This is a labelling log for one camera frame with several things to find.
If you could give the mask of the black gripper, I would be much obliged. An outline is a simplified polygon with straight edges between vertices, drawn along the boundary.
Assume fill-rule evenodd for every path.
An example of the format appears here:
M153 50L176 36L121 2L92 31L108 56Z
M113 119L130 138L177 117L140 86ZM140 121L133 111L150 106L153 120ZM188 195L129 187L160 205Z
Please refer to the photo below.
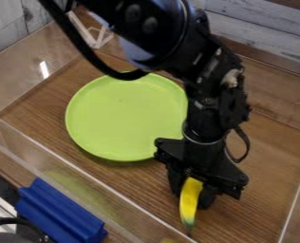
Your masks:
M199 198L199 208L208 210L217 195L241 198L249 177L237 167L248 156L248 151L239 159L232 155L227 144L229 132L217 140L208 142L184 134L181 139L156 139L154 154L166 167L170 191L178 195L186 178L196 178L204 183Z

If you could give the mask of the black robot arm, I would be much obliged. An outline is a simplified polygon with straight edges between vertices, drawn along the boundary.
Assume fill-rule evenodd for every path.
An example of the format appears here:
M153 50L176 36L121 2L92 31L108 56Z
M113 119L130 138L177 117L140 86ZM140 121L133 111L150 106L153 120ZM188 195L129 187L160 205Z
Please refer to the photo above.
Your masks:
M80 30L54 0L38 0L90 64L106 75L133 81L161 70L182 81L188 116L180 140L156 139L156 159L168 169L172 193L182 194L189 178L200 183L200 209L219 196L241 197L249 177L239 169L228 135L248 136L240 125L249 120L251 105L244 90L244 65L213 36L207 12L188 0L77 0L96 19L118 35L130 72L114 70L97 56Z

